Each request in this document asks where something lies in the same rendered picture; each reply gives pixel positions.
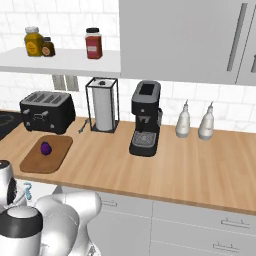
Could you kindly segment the brown wooden cutting board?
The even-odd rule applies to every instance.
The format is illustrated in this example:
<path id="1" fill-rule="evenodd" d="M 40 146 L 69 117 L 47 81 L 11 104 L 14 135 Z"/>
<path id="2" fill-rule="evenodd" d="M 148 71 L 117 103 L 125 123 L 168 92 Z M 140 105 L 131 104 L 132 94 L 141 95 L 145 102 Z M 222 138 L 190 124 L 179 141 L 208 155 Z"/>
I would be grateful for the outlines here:
<path id="1" fill-rule="evenodd" d="M 43 155 L 40 147 L 47 142 L 52 151 Z M 20 170 L 25 173 L 50 174 L 57 171 L 66 157 L 73 139 L 70 136 L 45 135 L 42 136 L 29 151 L 20 164 Z"/>

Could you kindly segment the purple eggplant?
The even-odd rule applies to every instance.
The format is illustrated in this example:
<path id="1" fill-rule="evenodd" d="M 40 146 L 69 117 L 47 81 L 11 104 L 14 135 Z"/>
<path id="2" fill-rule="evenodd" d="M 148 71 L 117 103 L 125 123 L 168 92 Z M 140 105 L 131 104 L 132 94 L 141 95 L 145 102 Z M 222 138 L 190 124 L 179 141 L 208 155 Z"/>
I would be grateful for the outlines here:
<path id="1" fill-rule="evenodd" d="M 52 147 L 48 142 L 43 142 L 41 144 L 40 151 L 43 155 L 49 155 L 52 152 Z"/>

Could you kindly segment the black coffee machine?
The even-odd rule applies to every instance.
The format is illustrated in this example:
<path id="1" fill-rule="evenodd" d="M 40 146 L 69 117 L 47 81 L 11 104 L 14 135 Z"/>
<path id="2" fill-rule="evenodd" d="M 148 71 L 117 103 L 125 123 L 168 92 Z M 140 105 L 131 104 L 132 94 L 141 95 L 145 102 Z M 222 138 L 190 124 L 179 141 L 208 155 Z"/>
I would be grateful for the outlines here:
<path id="1" fill-rule="evenodd" d="M 156 154 L 163 111 L 159 107 L 161 85 L 157 81 L 142 80 L 131 99 L 132 114 L 136 117 L 130 142 L 132 155 L 152 157 Z"/>

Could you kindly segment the white paper towel roll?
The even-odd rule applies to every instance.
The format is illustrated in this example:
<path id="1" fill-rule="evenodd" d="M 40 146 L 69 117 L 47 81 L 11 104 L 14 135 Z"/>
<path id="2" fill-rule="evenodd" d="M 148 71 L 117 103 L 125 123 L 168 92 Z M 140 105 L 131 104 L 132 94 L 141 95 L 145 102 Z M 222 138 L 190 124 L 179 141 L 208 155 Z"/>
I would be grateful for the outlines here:
<path id="1" fill-rule="evenodd" d="M 92 89 L 96 128 L 100 131 L 109 131 L 113 128 L 110 86 L 110 81 L 96 80 Z"/>

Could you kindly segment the white spout bottle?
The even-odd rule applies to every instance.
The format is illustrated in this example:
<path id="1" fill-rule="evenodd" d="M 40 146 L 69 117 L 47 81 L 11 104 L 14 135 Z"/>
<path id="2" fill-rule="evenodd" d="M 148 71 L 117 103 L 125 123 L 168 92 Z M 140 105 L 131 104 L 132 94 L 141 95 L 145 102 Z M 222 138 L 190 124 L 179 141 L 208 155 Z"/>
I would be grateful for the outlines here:
<path id="1" fill-rule="evenodd" d="M 179 138 L 187 138 L 190 133 L 190 114 L 188 112 L 188 102 L 185 102 L 183 106 L 183 110 L 179 115 L 175 131 Z"/>
<path id="2" fill-rule="evenodd" d="M 214 130 L 213 104 L 210 104 L 198 128 L 198 136 L 202 140 L 209 140 L 213 136 L 213 130 Z"/>

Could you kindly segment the grey drawer front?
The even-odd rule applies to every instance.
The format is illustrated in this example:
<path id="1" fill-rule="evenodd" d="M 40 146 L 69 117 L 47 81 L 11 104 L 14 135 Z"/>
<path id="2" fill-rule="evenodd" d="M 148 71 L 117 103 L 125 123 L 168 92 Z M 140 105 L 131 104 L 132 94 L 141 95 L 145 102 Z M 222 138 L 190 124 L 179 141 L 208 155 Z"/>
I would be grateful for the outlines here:
<path id="1" fill-rule="evenodd" d="M 214 249 L 213 243 L 232 244 L 240 253 Z M 256 237 L 154 219 L 150 256 L 256 256 Z"/>
<path id="2" fill-rule="evenodd" d="M 96 191 L 96 194 L 100 198 L 101 205 L 102 200 L 113 200 L 117 203 L 117 207 L 102 205 L 101 211 L 104 213 L 116 213 L 126 216 L 145 218 L 150 218 L 152 216 L 151 200 L 99 191 Z"/>
<path id="3" fill-rule="evenodd" d="M 176 203 L 153 202 L 153 217 L 160 220 L 189 224 L 199 227 L 212 228 L 221 231 L 230 231 L 256 237 L 256 216 L 214 210 Z M 250 229 L 222 225 L 221 220 L 228 218 L 231 221 L 250 224 Z"/>

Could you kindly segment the black toaster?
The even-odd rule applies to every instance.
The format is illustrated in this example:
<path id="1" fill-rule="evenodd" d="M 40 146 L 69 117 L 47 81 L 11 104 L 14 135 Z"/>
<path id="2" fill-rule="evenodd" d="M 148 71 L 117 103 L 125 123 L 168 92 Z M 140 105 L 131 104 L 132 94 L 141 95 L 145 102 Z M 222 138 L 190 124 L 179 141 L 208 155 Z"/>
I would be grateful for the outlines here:
<path id="1" fill-rule="evenodd" d="M 76 113 L 69 93 L 36 91 L 20 101 L 24 127 L 28 131 L 64 134 Z"/>

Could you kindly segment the red spice jar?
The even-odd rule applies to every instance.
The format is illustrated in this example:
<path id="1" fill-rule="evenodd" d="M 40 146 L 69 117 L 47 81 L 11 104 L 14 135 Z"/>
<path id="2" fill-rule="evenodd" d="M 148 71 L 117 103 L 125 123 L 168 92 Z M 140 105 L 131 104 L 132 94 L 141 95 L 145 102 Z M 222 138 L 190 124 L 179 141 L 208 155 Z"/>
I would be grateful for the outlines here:
<path id="1" fill-rule="evenodd" d="M 97 27 L 86 29 L 86 50 L 89 59 L 100 59 L 102 57 L 102 37 Z"/>

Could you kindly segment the grey cupboard door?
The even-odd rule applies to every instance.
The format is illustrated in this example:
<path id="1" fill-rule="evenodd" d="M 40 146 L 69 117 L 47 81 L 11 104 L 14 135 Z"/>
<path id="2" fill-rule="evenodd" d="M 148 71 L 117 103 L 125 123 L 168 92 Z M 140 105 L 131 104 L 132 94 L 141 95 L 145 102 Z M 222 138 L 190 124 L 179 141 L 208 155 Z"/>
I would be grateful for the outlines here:
<path id="1" fill-rule="evenodd" d="M 102 256 L 149 256 L 151 219 L 102 211 L 88 224 Z"/>

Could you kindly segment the small brown jar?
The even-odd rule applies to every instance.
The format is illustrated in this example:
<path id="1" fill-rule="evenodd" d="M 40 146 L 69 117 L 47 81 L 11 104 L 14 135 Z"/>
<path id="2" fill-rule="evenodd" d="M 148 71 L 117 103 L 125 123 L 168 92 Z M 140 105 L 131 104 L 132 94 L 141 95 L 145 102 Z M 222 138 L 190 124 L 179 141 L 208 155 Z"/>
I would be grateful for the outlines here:
<path id="1" fill-rule="evenodd" d="M 42 54 L 45 57 L 52 57 L 55 55 L 55 47 L 54 44 L 51 42 L 50 37 L 44 37 L 42 43 Z"/>

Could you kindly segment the black hob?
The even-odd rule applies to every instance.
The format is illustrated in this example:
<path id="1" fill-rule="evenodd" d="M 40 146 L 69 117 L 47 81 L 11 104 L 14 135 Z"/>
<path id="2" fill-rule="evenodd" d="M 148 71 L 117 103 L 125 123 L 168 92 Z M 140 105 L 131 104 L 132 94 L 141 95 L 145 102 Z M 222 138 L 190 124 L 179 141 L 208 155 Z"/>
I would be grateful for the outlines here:
<path id="1" fill-rule="evenodd" d="M 22 122 L 19 112 L 0 111 L 0 140 L 6 137 Z"/>

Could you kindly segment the yellow spice jar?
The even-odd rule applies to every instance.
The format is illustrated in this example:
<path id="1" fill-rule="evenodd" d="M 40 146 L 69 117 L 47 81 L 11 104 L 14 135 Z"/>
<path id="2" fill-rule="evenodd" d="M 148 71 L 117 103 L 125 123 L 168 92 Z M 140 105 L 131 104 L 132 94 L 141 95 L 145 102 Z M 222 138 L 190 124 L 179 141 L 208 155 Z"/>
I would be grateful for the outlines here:
<path id="1" fill-rule="evenodd" d="M 39 33 L 39 28 L 30 26 L 25 28 L 26 36 L 24 38 L 27 54 L 33 57 L 42 55 L 43 37 Z"/>

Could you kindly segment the grey wall outlet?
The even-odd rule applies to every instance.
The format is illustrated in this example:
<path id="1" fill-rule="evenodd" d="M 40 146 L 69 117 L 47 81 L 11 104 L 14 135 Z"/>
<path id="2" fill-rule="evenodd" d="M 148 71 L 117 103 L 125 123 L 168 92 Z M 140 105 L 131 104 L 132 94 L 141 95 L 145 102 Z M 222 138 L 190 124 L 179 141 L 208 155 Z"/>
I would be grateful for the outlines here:
<path id="1" fill-rule="evenodd" d="M 78 79 L 71 75 L 53 75 L 52 81 L 55 90 L 79 91 Z"/>

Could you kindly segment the white wall shelf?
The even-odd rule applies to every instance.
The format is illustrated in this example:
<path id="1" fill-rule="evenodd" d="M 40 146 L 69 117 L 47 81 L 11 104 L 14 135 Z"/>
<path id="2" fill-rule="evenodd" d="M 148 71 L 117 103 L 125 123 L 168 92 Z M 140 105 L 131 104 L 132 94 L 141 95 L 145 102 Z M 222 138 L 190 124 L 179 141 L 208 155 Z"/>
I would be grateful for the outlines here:
<path id="1" fill-rule="evenodd" d="M 56 49 L 53 57 L 29 57 L 25 48 L 18 47 L 0 53 L 0 71 L 118 78 L 120 52 L 104 51 L 100 59 L 88 59 L 84 49 Z"/>

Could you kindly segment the grey wall cabinet door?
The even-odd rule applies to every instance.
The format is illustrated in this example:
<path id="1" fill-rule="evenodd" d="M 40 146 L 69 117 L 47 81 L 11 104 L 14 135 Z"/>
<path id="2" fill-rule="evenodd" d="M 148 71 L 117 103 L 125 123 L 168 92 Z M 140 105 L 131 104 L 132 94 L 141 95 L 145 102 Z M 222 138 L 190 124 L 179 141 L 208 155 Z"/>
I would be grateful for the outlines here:
<path id="1" fill-rule="evenodd" d="M 236 84 L 256 87 L 256 73 L 251 72 L 254 55 L 256 54 L 256 0 L 252 0 L 249 6 L 251 12 L 249 15 L 250 23 L 236 78 Z"/>
<path id="2" fill-rule="evenodd" d="M 121 76 L 233 84 L 252 0 L 120 0 Z M 242 3 L 248 3 L 231 72 L 227 64 Z"/>

